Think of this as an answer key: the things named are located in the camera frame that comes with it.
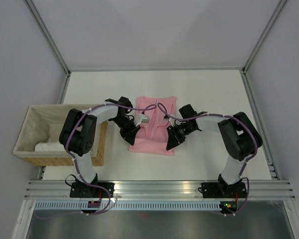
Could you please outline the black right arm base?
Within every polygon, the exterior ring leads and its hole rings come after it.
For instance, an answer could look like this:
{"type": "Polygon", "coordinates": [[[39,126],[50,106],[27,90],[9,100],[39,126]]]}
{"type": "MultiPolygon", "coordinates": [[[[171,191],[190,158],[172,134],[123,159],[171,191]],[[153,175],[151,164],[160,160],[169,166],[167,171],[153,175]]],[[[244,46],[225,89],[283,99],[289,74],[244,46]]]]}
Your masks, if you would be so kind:
{"type": "Polygon", "coordinates": [[[201,183],[198,191],[202,194],[203,198],[214,199],[236,199],[236,197],[246,198],[247,189],[244,182],[237,182],[236,184],[227,185],[218,182],[205,182],[201,183]]]}

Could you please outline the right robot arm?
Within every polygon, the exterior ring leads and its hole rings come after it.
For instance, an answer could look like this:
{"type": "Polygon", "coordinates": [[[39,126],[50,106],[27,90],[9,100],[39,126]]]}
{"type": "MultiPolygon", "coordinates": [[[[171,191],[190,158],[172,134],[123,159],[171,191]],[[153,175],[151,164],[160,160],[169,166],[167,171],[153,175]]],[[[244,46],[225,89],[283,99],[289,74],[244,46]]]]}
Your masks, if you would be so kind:
{"type": "Polygon", "coordinates": [[[163,104],[158,108],[165,118],[178,121],[179,124],[167,128],[168,140],[166,150],[169,151],[185,142],[186,136],[194,131],[213,131],[221,135],[228,153],[223,172],[219,175],[217,190],[220,195],[228,197],[236,190],[235,184],[242,180],[241,175],[247,162],[256,156],[263,145],[262,138],[244,112],[232,116],[197,113],[190,104],[179,109],[182,118],[167,113],[163,104]]]}

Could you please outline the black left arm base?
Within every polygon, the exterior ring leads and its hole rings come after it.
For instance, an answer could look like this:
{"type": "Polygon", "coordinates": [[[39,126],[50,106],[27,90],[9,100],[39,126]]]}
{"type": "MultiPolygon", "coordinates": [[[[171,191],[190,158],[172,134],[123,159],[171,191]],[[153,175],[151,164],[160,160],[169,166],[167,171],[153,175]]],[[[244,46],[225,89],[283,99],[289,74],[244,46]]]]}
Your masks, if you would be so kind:
{"type": "Polygon", "coordinates": [[[112,197],[114,194],[114,183],[111,182],[99,182],[98,176],[96,175],[91,184],[97,185],[98,187],[88,186],[87,184],[81,182],[74,174],[70,174],[65,179],[65,184],[70,186],[70,198],[108,198],[108,194],[105,190],[101,189],[103,187],[107,189],[112,197]]]}

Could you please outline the pink t shirt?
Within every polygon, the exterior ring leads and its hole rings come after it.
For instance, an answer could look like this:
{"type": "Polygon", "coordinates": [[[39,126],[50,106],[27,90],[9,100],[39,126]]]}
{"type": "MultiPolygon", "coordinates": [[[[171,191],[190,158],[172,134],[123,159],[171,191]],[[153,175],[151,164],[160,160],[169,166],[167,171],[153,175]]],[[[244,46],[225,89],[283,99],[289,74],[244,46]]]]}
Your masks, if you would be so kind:
{"type": "MultiPolygon", "coordinates": [[[[165,106],[167,113],[175,116],[175,96],[167,98],[138,97],[136,107],[138,109],[144,109],[149,105],[157,103],[162,103],[165,106]]],[[[170,121],[164,118],[165,114],[159,108],[146,111],[145,115],[149,117],[149,122],[140,124],[141,128],[136,135],[135,143],[129,147],[129,151],[174,156],[172,149],[166,150],[168,141],[167,128],[171,126],[170,121]]]]}

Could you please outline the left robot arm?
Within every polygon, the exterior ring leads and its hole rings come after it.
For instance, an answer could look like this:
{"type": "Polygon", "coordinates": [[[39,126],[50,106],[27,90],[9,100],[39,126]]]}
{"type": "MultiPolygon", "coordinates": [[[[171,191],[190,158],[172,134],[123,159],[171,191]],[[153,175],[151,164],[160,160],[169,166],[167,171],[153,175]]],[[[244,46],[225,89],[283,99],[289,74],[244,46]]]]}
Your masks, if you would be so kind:
{"type": "Polygon", "coordinates": [[[140,126],[128,116],[132,110],[130,100],[120,97],[117,101],[107,99],[103,104],[87,110],[69,111],[59,142],[71,156],[78,174],[77,178],[83,183],[81,191],[87,197],[94,197],[99,191],[97,173],[93,168],[90,153],[97,126],[106,121],[114,122],[120,128],[121,137],[129,145],[134,145],[140,126]]]}

